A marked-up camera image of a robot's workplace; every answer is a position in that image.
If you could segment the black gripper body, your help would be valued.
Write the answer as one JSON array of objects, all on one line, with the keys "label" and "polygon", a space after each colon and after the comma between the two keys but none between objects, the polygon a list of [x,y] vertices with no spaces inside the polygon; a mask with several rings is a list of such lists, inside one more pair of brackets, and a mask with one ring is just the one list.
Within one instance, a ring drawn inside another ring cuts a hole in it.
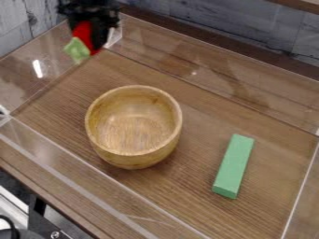
[{"label": "black gripper body", "polygon": [[58,13],[80,22],[96,21],[108,27],[116,27],[120,4],[118,0],[58,0]]}]

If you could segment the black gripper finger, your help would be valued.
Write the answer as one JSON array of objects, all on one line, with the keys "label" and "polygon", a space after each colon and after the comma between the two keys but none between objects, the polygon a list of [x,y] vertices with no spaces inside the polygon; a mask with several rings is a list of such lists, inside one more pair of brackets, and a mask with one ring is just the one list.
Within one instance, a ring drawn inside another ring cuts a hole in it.
[{"label": "black gripper finger", "polygon": [[67,22],[68,22],[71,33],[76,35],[76,29],[78,29],[78,25],[80,24],[80,21],[78,19],[68,18]]},{"label": "black gripper finger", "polygon": [[92,47],[94,51],[98,52],[103,45],[107,43],[107,38],[108,38],[108,33],[110,33],[110,28],[99,23],[92,24]]}]

